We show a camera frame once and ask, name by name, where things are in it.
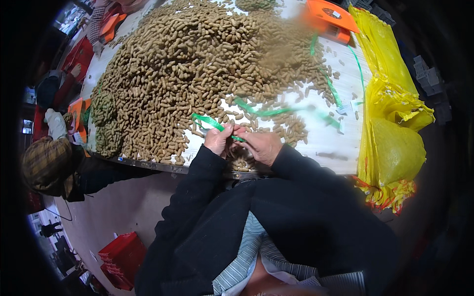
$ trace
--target white table surface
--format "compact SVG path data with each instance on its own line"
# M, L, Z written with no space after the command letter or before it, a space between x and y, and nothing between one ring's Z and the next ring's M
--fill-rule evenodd
M150 0L140 11L127 16L117 31L116 39L125 34L129 35L131 32L133 32L133 30L137 29L139 20L141 20L141 18L153 8L155 3L156 0ZM287 7L283 9L282 17L291 18L297 16L301 5L300 3L302 2L297 0L285 1L285 5ZM364 58L364 54L362 53L358 41L354 36L354 33L351 34L356 44L356 48L353 48L353 50L357 55L362 68L364 85L367 85L368 81L372 77L372 74L369 70L367 61ZM347 47L347 45L327 40L323 37L319 37L319 42L322 43L325 48L329 46L333 51L332 53L324 52L324 58L327 60L325 64L331 65L333 73L336 71L341 73L339 80L333 79L333 86L338 92L342 103L348 103L352 99L352 93L355 93L358 96L357 100L361 100L363 97L363 88L360 79L360 72L356 59L350 49ZM81 97L84 99L90 98L92 89L97 85L100 76L105 71L107 64L112 59L119 47L120 45L115 46L115 48L105 45L105 49L102 52L100 59L98 59L96 56L92 58L81 90ZM342 66L339 63L339 59L345 63L345 66ZM297 98L297 93L285 93L285 102L289 102L292 107L304 107L311 104L316 106L317 110L319 110L322 114L327 115L329 111L332 111L335 114L335 119L340 116L336 112L336 106L332 105L330 108L328 108L325 100L321 97L321 95L318 96L317 92L314 90L310 90L309 96L303 99L300 103L294 104ZM232 106L229 108L225 102L222 102L222 107L224 107L226 110L242 113L242 111L240 111L237 106ZM301 115L302 118L305 118L306 129L309 131L309 134L308 144L305 145L303 141L299 141L296 150L298 150L304 156L313 158L321 166L329 167L336 174L356 174L357 159L359 156L359 146L362 134L362 120L364 116L363 105L358 105L357 109L359 120L356 120L354 112L348 112L347 116L344 116L344 135L339 134L337 129L333 126L326 126L326 123L323 120L316 118L314 113L308 113L306 111L299 112L298 115ZM244 117L243 119L236 121L236 123L242 122L248 122L248 120ZM259 126L271 128L273 127L273 122L263 122L259 120ZM91 130L91 134L89 136L89 142L87 143L87 149L94 152L95 127L91 122L91 118L89 120L89 129ZM204 139L196 135L192 135L189 131L186 132L186 135L188 136L190 143L188 144L189 148L182 155L184 158L189 158L190 161L192 161L199 150L199 147L202 143L204 143ZM317 156L316 154L320 152L334 153L338 156L345 156L347 157L347 160ZM185 166L189 166L191 163L190 161L186 161Z

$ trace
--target yellow mesh bag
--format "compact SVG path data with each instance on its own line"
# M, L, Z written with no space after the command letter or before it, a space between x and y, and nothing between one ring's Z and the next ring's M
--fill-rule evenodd
M425 161L418 131L435 118L418 99L401 58L392 28L367 10L349 7L360 33L372 78L367 84L356 185L366 202L399 213L403 200L416 191L413 178Z

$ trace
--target black jacket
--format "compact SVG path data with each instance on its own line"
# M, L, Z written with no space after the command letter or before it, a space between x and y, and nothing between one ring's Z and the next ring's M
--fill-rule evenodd
M367 293L382 292L397 241L345 178L284 145L271 167L278 178L215 196L226 164L201 147L155 227L137 295L213 294L212 280L237 256L248 211L289 262L314 266L321 277L363 271Z

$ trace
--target black cable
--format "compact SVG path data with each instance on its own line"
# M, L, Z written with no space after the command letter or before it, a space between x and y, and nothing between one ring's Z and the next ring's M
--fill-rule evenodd
M67 220L67 221L71 221L71 222L72 222L72 220L73 220L73 215L71 214L71 210L69 209L69 205L67 204L67 201L64 200L64 202L66 203L67 210L69 211L69 216L71 216L71 219L64 218L64 217L61 216L60 214L56 214L55 212L51 211L51 210L48 209L48 208L45 208L45 210L50 211L51 213L53 213L53 214L55 214L55 215L57 215L57 216L60 216L60 217L61 217L62 219L64 219L64 220Z

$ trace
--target white glove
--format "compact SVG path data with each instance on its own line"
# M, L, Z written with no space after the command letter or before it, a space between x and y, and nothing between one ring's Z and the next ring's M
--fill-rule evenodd
M76 78L81 73L81 64L76 64L75 67L71 70L71 75Z
M48 135L53 137L53 140L67 137L67 127L64 118L59 112L55 112L51 108L46 110L45 119L48 122Z
M104 44L102 44L100 41L96 41L92 45L92 50L94 51L94 54L97 56L97 58L100 59L100 55L102 54L102 51L104 50Z

